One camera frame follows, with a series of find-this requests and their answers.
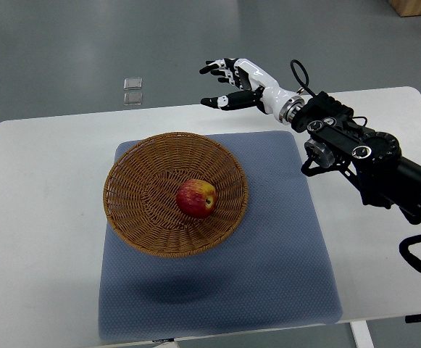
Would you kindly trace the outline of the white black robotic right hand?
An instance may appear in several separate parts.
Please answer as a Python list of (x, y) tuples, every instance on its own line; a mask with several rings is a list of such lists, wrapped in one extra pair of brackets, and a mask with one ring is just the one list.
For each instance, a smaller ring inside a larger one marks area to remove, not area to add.
[(201, 100), (201, 104), (213, 109), (233, 111), (256, 107), (266, 115), (273, 115), (278, 122), (288, 123), (305, 105), (302, 97), (281, 88), (276, 79), (245, 58), (207, 61), (199, 73), (209, 73), (219, 82), (238, 89), (227, 95)]

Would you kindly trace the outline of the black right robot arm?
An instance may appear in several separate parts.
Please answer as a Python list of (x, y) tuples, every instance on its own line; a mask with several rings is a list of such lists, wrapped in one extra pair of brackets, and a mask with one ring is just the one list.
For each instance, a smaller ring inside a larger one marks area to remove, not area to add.
[[(310, 136), (302, 173), (311, 177), (338, 171), (358, 190), (362, 204), (386, 209), (396, 205), (410, 224), (421, 225), (421, 165), (403, 157), (395, 136), (357, 123), (352, 108), (324, 91), (314, 93), (308, 75), (295, 79), (300, 92), (311, 98), (304, 101), (296, 95), (280, 116), (296, 132)], [(421, 273), (421, 259), (410, 250), (416, 244), (421, 244), (421, 234), (404, 239), (399, 252)]]

